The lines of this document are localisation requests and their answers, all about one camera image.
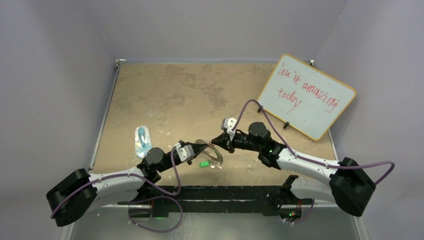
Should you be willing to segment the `key with green tag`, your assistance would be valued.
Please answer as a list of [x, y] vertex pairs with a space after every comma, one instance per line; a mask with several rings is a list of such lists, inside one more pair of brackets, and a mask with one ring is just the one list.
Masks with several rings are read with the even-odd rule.
[[202, 161], [199, 163], [199, 167], [201, 168], [207, 168], [210, 166], [210, 162], [209, 161]]

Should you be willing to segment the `silver disc with keyrings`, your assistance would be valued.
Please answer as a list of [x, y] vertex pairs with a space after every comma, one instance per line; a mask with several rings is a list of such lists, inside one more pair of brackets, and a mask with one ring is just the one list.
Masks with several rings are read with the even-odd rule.
[[197, 139], [195, 143], [209, 144], [209, 147], [201, 152], [201, 154], [204, 155], [207, 158], [207, 160], [202, 160], [201, 162], [209, 161], [210, 163], [210, 165], [208, 166], [209, 168], [222, 169], [224, 157], [214, 145], [212, 145], [210, 142], [206, 141], [205, 139]]

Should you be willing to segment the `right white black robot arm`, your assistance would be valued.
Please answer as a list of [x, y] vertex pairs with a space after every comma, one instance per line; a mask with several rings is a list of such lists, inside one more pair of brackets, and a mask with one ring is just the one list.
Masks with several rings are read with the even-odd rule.
[[288, 204], [298, 200], [321, 200], [336, 204], [344, 212], [361, 217], [376, 184], [351, 158], [343, 161], [314, 156], [307, 161], [295, 156], [288, 146], [272, 139], [271, 132], [262, 122], [254, 122], [248, 132], [231, 133], [224, 130], [211, 143], [233, 153], [236, 149], [258, 153], [258, 159], [267, 167], [294, 172], [281, 186], [280, 196]]

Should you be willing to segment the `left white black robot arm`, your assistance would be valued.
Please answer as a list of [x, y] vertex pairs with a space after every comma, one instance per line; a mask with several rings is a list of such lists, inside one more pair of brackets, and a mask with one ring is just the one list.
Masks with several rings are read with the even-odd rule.
[[157, 185], [160, 173], [175, 170], [181, 163], [192, 164], [208, 143], [179, 141], [165, 153], [159, 147], [151, 148], [135, 167], [112, 173], [88, 173], [80, 168], [55, 185], [46, 194], [51, 209], [50, 218], [58, 227], [79, 220], [86, 212], [110, 204], [142, 205], [154, 188], [166, 197], [177, 196], [181, 187], [171, 192]]

